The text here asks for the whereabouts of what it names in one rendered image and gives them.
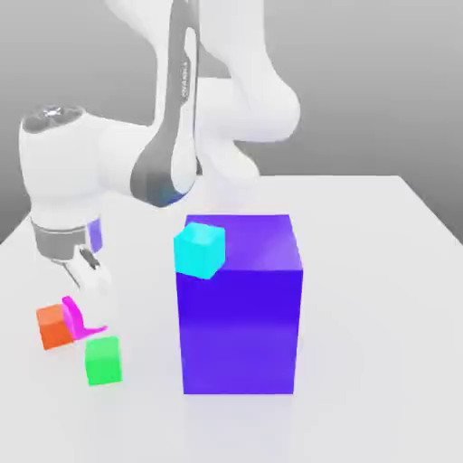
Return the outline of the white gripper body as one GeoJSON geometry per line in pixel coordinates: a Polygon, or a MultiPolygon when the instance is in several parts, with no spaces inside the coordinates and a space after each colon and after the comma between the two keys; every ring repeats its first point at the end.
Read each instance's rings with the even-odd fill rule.
{"type": "Polygon", "coordinates": [[[108,326],[112,318],[112,281],[107,268],[95,257],[77,257],[63,267],[74,284],[68,294],[80,310],[85,326],[108,326]]]}

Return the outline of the small magenta cube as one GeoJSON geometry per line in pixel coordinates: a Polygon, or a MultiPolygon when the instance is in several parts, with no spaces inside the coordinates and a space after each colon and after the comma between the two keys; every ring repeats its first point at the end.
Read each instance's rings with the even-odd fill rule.
{"type": "Polygon", "coordinates": [[[78,341],[104,332],[108,329],[107,326],[100,327],[86,327],[84,324],[83,315],[79,307],[70,296],[63,297],[61,300],[62,313],[64,316],[65,324],[71,333],[72,339],[78,341]]]}

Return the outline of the large purple box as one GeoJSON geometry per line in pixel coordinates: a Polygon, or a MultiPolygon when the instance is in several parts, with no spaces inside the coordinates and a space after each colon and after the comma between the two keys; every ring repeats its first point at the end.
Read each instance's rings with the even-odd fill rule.
{"type": "Polygon", "coordinates": [[[210,278],[176,275],[184,393],[294,391],[303,265],[288,215],[189,214],[225,231],[210,278]]]}

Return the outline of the small cyan cube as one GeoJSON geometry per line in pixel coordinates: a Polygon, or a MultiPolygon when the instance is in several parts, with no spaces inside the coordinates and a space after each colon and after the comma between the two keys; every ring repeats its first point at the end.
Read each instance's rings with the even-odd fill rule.
{"type": "Polygon", "coordinates": [[[198,279],[211,279],[226,259],[225,230],[189,222],[174,237],[175,271],[198,279]]]}

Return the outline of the small orange cube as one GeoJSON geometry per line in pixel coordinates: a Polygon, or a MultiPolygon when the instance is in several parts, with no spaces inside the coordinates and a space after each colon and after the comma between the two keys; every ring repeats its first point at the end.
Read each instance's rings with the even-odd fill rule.
{"type": "Polygon", "coordinates": [[[71,344],[73,337],[66,325],[62,304],[36,310],[37,323],[44,350],[71,344]]]}

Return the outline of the small green cube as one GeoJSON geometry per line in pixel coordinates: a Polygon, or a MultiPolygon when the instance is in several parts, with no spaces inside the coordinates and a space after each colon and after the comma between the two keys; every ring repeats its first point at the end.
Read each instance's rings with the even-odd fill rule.
{"type": "Polygon", "coordinates": [[[85,370],[89,386],[122,381],[122,364],[117,336],[101,337],[86,342],[85,370]]]}

